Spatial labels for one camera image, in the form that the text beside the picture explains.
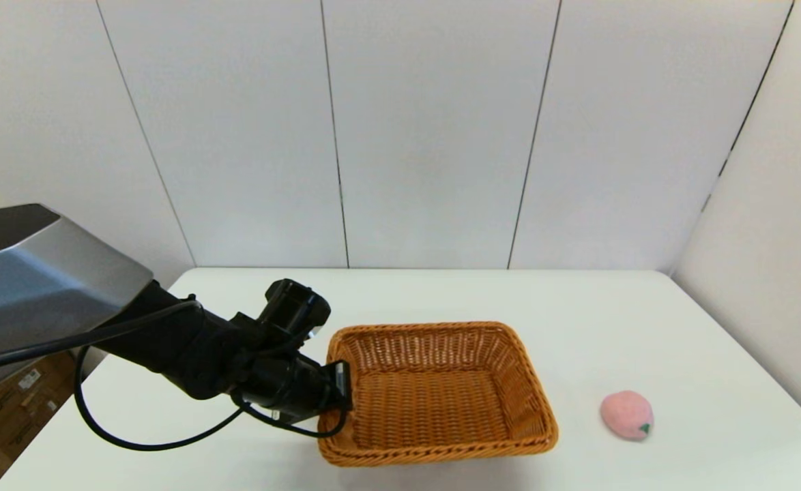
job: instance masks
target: sticker label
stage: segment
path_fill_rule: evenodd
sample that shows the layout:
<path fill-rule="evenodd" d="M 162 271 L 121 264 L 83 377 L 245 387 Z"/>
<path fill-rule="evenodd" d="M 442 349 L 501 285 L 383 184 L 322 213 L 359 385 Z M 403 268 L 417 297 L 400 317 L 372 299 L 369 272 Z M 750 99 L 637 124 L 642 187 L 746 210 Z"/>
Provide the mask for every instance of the sticker label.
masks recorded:
<path fill-rule="evenodd" d="M 40 379 L 39 371 L 36 369 L 30 370 L 30 372 L 27 373 L 26 376 L 21 377 L 21 380 L 19 380 L 19 387 L 23 391 L 26 391 L 27 389 L 30 389 L 31 386 L 34 383 L 36 383 L 36 381 L 38 381 L 39 379 Z"/>

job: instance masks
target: black cable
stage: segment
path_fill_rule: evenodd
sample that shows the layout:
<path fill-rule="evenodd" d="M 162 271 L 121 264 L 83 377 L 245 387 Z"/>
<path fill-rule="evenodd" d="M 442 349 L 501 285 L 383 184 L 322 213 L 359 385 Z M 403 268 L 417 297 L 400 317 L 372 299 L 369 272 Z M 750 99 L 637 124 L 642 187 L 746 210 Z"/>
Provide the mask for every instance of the black cable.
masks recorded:
<path fill-rule="evenodd" d="M 82 381 L 83 381 L 83 366 L 85 366 L 85 354 L 88 352 L 89 346 L 85 346 L 79 351 L 79 355 L 76 357 L 76 381 L 73 386 L 73 394 L 76 398 L 76 407 L 79 410 L 79 414 L 82 416 L 82 419 L 85 420 L 86 425 L 91 428 L 92 432 L 95 432 L 98 437 L 103 438 L 105 441 L 110 442 L 117 447 L 126 448 L 128 450 L 137 450 L 137 451 L 160 451 L 160 450 L 170 450 L 173 448 L 185 447 L 185 445 L 190 445 L 196 441 L 201 441 L 201 439 L 207 438 L 208 436 L 212 435 L 213 433 L 219 431 L 220 429 L 224 428 L 225 426 L 229 425 L 237 416 L 240 416 L 244 413 L 244 408 L 239 408 L 234 411 L 233 414 L 226 417 L 222 422 L 218 423 L 218 425 L 213 426 L 212 428 L 208 429 L 206 432 L 202 432 L 198 435 L 194 435 L 191 438 L 185 438 L 181 441 L 173 441 L 170 443 L 161 443 L 156 445 L 146 445 L 141 443 L 132 443 L 130 441 L 124 441 L 122 438 L 119 438 L 115 435 L 112 435 L 110 432 L 107 432 L 103 427 L 98 425 L 95 421 L 94 417 L 91 416 L 91 413 L 88 411 L 88 406 L 85 405 L 85 396 L 82 394 Z"/>
<path fill-rule="evenodd" d="M 24 348 L 14 348 L 9 351 L 0 352 L 0 366 L 6 364 L 16 363 L 16 361 L 30 360 L 31 358 L 45 357 L 45 355 L 52 355 L 67 349 L 79 348 L 95 344 L 97 342 L 107 341 L 108 339 L 117 338 L 127 333 L 132 333 L 143 327 L 147 327 L 152 321 L 156 321 L 167 315 L 174 314 L 185 308 L 200 308 L 201 302 L 198 301 L 183 301 L 176 305 L 156 310 L 151 314 L 143 315 L 130 321 L 123 323 L 110 324 L 104 327 L 98 327 L 86 333 L 78 333 L 77 335 L 67 336 L 66 338 L 56 339 L 49 342 L 42 342 L 33 344 Z"/>
<path fill-rule="evenodd" d="M 282 430 L 287 430 L 289 432 L 300 433 L 301 435 L 313 437 L 313 438 L 329 438 L 340 431 L 343 430 L 343 426 L 345 426 L 345 420 L 347 419 L 347 410 L 341 409 L 340 410 L 340 419 L 337 422 L 337 426 L 334 426 L 331 430 L 327 432 L 311 432 L 310 430 L 305 430 L 303 428 L 298 428 L 297 426 L 289 425 L 288 423 L 283 423 L 281 421 L 272 419 L 272 417 L 267 416 L 266 414 L 261 414 L 259 411 L 254 410 L 252 405 L 246 402 L 242 398 L 242 394 L 239 391 L 232 391 L 231 392 L 231 400 L 234 401 L 234 404 L 237 404 L 239 409 L 245 411 L 246 414 L 254 417 L 255 419 L 259 420 L 261 423 L 267 423 L 270 426 L 280 428 Z"/>

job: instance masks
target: gray metal cover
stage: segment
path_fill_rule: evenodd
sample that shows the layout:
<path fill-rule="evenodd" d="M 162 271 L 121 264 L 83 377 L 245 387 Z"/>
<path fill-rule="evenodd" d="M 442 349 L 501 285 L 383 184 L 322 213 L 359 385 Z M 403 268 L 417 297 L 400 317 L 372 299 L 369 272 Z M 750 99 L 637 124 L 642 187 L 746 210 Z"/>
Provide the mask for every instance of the gray metal cover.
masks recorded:
<path fill-rule="evenodd" d="M 44 206 L 0 209 L 0 351 L 91 330 L 151 279 L 144 265 Z M 0 381 L 25 364 L 0 367 Z"/>

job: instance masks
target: pink plush peach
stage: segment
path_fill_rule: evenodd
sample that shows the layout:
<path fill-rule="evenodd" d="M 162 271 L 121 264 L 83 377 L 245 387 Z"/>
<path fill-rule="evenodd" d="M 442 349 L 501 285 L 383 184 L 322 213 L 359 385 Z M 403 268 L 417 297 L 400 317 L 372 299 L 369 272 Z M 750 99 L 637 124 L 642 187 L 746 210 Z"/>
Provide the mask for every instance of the pink plush peach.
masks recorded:
<path fill-rule="evenodd" d="M 634 441 L 649 436 L 654 423 L 650 401 L 634 391 L 606 396 L 600 403 L 600 416 L 616 435 Z"/>

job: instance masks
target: tabletop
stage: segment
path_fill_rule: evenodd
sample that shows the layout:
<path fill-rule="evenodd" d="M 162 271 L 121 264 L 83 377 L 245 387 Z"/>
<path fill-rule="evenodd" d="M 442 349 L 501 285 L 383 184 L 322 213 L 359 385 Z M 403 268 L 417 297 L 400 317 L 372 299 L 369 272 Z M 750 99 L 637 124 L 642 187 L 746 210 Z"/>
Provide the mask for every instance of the tabletop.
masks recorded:
<path fill-rule="evenodd" d="M 341 327 L 494 320 L 525 343 L 560 428 L 557 447 L 523 457 L 417 466 L 339 468 L 314 439 L 238 417 L 189 447 L 127 451 L 93 435 L 72 399 L 0 482 L 33 489 L 801 489 L 801 409 L 668 277 L 655 271 L 222 269 L 173 285 L 225 318 L 257 316 L 273 280 L 291 278 L 332 315 L 302 351 L 323 361 Z M 600 420 L 607 394 L 634 389 L 654 408 L 643 442 Z M 195 401 L 108 357 L 85 382 L 95 418 L 141 443 L 175 441 L 235 407 Z M 304 423 L 314 427 L 314 420 Z"/>

